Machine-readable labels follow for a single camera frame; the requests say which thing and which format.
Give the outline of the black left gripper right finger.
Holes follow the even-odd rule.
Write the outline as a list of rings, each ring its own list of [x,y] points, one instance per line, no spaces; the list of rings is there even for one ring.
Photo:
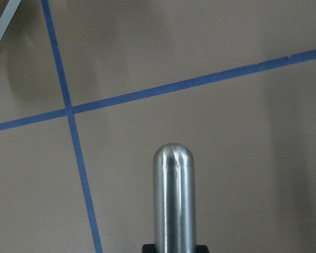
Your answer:
[[[196,245],[196,253],[210,253],[208,246],[206,245]]]

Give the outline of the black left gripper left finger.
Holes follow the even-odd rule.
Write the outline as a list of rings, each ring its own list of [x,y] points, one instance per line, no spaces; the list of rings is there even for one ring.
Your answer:
[[[141,253],[155,253],[155,244],[143,245]]]

